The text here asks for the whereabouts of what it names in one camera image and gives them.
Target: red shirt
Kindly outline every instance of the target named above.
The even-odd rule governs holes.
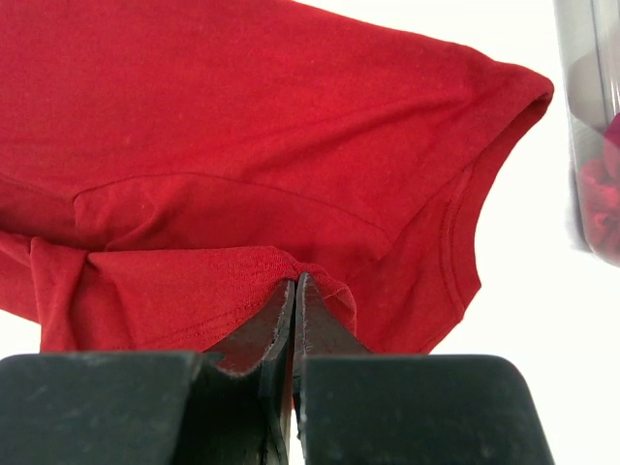
[[[552,91],[286,0],[3,1],[0,308],[43,351],[202,351],[308,270],[370,349],[427,352]]]

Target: white surface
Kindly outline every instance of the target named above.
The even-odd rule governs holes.
[[[620,464],[620,268],[575,241],[552,0],[304,3],[475,47],[553,80],[547,116],[514,150],[482,211],[482,290],[435,353],[508,358],[530,385],[558,465]],[[35,325],[0,312],[0,357],[36,352],[37,344]],[[298,444],[293,453],[302,463]]]

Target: garment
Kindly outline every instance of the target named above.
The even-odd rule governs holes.
[[[302,271],[371,350],[430,351],[553,92],[288,0],[0,12],[0,308],[42,351],[203,351]]]
[[[577,181],[588,243],[608,262],[620,264],[620,115],[604,133],[603,156],[585,162]]]

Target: red cloth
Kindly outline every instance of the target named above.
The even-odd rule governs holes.
[[[605,131],[603,157],[583,164],[577,180],[588,243],[602,258],[620,264],[620,115]]]
[[[370,349],[429,351],[553,91],[285,0],[0,13],[0,308],[43,351],[205,350],[303,270]]]

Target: clear plastic container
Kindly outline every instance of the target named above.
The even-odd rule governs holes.
[[[620,0],[555,0],[583,236],[620,265]]]

